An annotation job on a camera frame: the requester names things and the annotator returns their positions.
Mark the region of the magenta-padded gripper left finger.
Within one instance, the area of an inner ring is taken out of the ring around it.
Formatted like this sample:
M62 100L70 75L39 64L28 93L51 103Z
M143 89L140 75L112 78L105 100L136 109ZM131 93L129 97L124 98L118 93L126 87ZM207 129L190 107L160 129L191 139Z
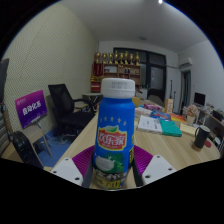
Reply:
M89 188L93 174L94 147L88 147L73 158L62 159L51 173L84 188Z

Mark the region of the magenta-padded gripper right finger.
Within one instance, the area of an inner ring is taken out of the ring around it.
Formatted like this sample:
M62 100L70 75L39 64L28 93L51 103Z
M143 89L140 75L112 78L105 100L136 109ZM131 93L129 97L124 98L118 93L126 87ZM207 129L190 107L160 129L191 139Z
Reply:
M151 155L134 147L133 174L137 187L142 187L174 173L176 169L161 155Z

